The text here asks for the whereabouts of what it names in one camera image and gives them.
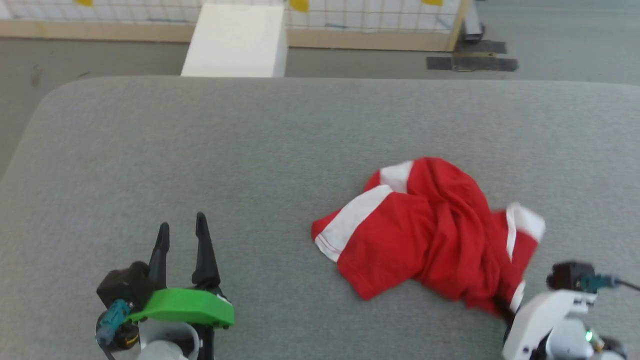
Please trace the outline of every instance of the gray carpet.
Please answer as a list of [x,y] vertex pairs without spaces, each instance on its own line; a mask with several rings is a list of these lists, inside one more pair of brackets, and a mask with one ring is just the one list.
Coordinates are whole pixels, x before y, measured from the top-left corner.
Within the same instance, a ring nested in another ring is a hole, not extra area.
[[[417,51],[289,49],[287,77],[562,80],[640,85],[637,0],[478,2],[485,39],[507,42],[516,72],[426,70]],[[0,177],[51,90],[78,78],[179,75],[188,44],[0,38]]]
[[[638,98],[635,86],[542,81],[65,85],[36,110],[0,183],[0,358],[102,358],[96,285],[147,260],[162,221],[168,284],[189,285],[204,211],[237,311],[217,359],[499,359],[498,319],[417,283],[358,299],[311,242],[311,221],[375,169],[441,156],[492,206],[517,200],[545,217],[525,301],[565,259],[640,281]],[[637,346],[639,299],[605,291],[588,322]]]

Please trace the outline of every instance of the white stripe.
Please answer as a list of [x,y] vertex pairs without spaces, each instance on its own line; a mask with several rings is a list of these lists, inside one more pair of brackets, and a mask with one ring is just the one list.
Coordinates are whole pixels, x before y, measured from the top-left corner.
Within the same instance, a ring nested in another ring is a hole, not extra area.
[[316,236],[314,242],[326,257],[338,262],[356,228],[382,203],[392,192],[387,185],[379,185],[353,199],[338,215]]
[[391,186],[391,190],[406,193],[406,183],[413,167],[413,160],[380,169],[380,184]]
[[527,233],[534,240],[540,242],[545,234],[545,219],[517,202],[507,206],[506,215],[508,227],[507,253],[509,254],[509,259],[513,259],[517,232]]
[[513,293],[513,297],[511,298],[511,304],[509,305],[509,308],[514,313],[518,311],[518,308],[520,307],[520,303],[524,298],[524,285],[525,285],[524,281],[522,281],[520,285],[518,285],[518,287],[516,288],[516,291]]

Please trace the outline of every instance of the white ramp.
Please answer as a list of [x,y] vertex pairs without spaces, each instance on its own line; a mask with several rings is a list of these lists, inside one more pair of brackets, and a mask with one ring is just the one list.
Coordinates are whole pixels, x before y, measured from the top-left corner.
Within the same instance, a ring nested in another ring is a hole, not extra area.
[[281,78],[287,50],[284,5],[204,4],[181,76]]

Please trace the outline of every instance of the yellow tag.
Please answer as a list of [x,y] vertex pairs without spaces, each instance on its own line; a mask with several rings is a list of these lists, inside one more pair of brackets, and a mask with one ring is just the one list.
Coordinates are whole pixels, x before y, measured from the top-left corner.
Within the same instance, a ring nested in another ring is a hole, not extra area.
[[289,4],[294,10],[303,13],[309,12],[309,0],[289,0]]
[[444,0],[422,0],[425,5],[442,6]]

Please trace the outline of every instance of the gray fabric surface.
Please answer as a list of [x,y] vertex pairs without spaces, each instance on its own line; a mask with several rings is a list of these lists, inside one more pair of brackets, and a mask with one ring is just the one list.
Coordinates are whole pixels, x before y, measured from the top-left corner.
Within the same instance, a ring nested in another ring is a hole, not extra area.
[[[504,326],[407,282],[357,298],[311,221],[377,168],[441,156],[490,204],[547,221],[525,301],[554,262],[640,281],[640,88],[518,81],[104,78],[38,107],[0,183],[0,358],[102,359],[106,272],[172,229],[168,284],[187,286],[209,219],[236,326],[216,359],[500,358]],[[640,343],[640,294],[586,318]],[[117,354],[130,359],[135,353]]]

